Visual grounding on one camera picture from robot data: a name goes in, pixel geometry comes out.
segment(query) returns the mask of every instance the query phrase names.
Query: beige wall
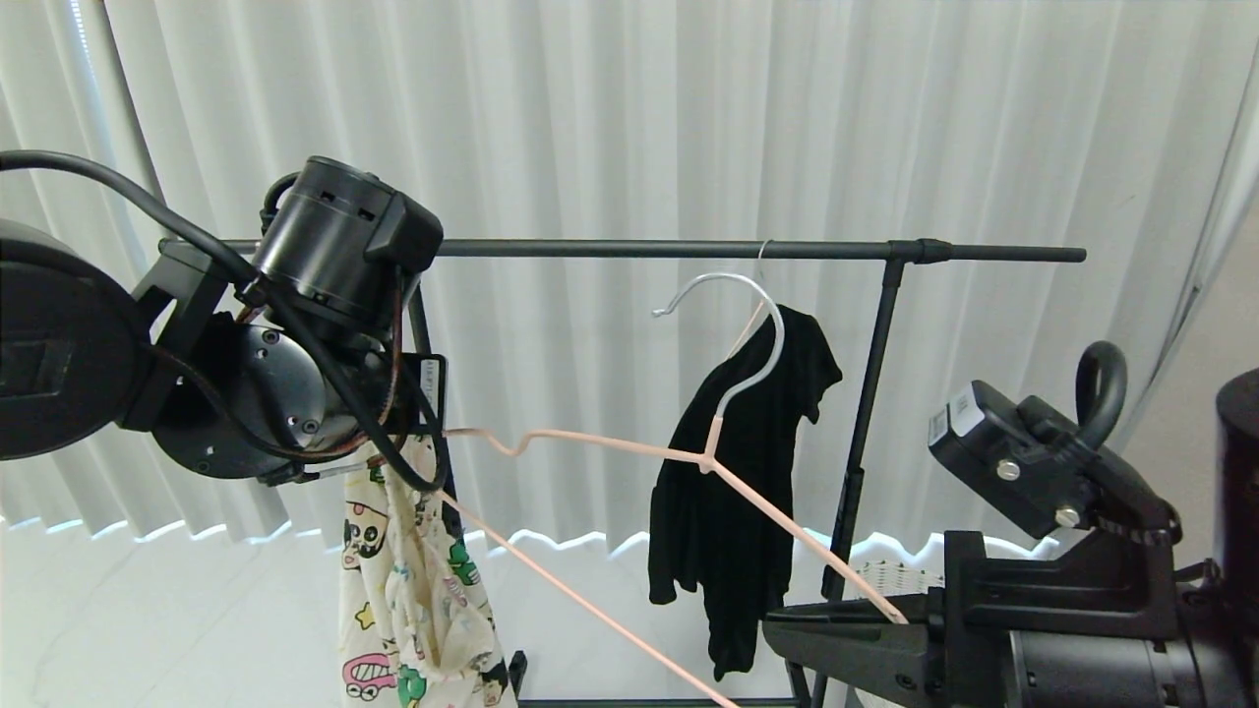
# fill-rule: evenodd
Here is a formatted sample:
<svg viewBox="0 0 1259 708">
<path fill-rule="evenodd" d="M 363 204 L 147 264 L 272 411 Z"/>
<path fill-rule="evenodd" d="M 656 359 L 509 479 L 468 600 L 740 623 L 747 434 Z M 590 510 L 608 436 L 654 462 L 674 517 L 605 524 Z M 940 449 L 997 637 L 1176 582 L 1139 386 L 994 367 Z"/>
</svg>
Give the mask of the beige wall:
<svg viewBox="0 0 1259 708">
<path fill-rule="evenodd" d="M 1131 438 L 1124 457 L 1176 505 L 1185 540 L 1180 564 L 1212 552 L 1215 529 L 1215 394 L 1259 367 L 1259 208 L 1251 208 L 1207 290 L 1201 310 Z"/>
</svg>

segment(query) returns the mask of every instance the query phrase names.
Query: black garment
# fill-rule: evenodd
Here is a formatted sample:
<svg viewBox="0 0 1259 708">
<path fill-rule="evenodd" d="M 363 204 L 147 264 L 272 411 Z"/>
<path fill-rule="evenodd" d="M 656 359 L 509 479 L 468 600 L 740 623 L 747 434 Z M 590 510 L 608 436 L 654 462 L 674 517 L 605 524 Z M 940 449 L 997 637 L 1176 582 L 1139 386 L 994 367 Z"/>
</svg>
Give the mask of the black garment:
<svg viewBox="0 0 1259 708">
<path fill-rule="evenodd" d="M 774 506 L 792 514 L 791 467 L 796 428 L 817 423 L 822 393 L 842 377 L 817 320 L 779 306 L 786 338 L 769 377 L 735 396 L 725 411 L 716 459 Z M 669 446 L 703 452 L 718 401 L 754 374 L 774 341 L 771 320 L 729 360 L 704 379 Z M 783 605 L 791 581 L 792 537 L 694 462 L 666 461 L 651 493 L 647 574 L 651 601 L 672 602 L 676 581 L 695 592 L 704 586 L 709 656 L 716 680 L 748 671 L 757 651 L 757 625 Z"/>
</svg>

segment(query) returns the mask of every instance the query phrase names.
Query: yellow star print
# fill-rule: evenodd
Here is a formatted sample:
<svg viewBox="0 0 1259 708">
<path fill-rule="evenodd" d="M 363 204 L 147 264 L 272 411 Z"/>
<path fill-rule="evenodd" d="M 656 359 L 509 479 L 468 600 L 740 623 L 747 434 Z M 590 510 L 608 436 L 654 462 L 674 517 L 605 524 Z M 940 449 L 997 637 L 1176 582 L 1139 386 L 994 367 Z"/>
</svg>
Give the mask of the yellow star print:
<svg viewBox="0 0 1259 708">
<path fill-rule="evenodd" d="M 371 625 L 376 624 L 376 617 L 375 617 L 375 615 L 371 614 L 371 603 L 370 602 L 364 602 L 363 603 L 363 610 L 359 610 L 358 612 L 355 612 L 354 614 L 354 619 L 359 621 L 359 626 L 363 627 L 363 629 L 368 629 Z"/>
</svg>

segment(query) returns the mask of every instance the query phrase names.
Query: vertical blind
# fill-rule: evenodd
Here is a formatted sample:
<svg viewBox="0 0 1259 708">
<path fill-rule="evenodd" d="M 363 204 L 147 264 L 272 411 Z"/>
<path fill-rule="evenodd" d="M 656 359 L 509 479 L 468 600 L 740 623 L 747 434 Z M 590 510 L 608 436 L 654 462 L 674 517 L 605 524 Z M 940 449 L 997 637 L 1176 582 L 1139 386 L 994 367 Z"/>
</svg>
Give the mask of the vertical blind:
<svg viewBox="0 0 1259 708">
<path fill-rule="evenodd" d="M 859 538 L 1026 543 L 930 460 L 927 420 L 973 378 L 1069 411 L 1099 338 L 1128 353 L 1139 398 L 1236 227 L 1221 200 L 1254 183 L 1259 156 L 1238 145 L 1256 40 L 1249 4 L 47 0 L 0 6 L 0 146 L 110 163 L 230 238 L 257 234 L 271 180 L 326 155 L 409 193 L 449 238 L 1085 247 L 1084 265 L 910 268 L 866 447 Z M 0 176 L 0 214 L 127 286 L 159 237 L 64 175 Z M 422 287 L 448 420 L 666 442 L 752 301 L 718 285 L 677 319 L 650 310 L 700 272 L 757 268 L 818 317 L 845 372 L 794 472 L 797 518 L 828 530 L 878 265 L 439 258 Z M 461 496 L 500 529 L 614 547 L 646 525 L 650 461 L 451 447 Z M 6 519 L 93 529 L 247 537 L 340 515 L 335 482 L 203 480 L 120 431 L 6 462 L 0 481 Z"/>
</svg>

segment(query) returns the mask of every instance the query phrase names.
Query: screw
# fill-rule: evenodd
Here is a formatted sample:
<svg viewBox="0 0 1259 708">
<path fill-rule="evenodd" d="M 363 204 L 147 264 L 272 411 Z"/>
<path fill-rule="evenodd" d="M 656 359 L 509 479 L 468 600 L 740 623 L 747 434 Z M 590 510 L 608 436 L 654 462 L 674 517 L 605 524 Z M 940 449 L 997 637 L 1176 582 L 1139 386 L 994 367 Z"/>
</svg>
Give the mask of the screw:
<svg viewBox="0 0 1259 708">
<path fill-rule="evenodd" d="M 1063 528 L 1074 529 L 1080 523 L 1080 513 L 1071 506 L 1059 506 L 1054 520 Z"/>
<path fill-rule="evenodd" d="M 1002 460 L 997 462 L 997 476 L 1006 481 L 1015 481 L 1022 471 L 1019 469 L 1019 464 L 1013 460 Z"/>
</svg>

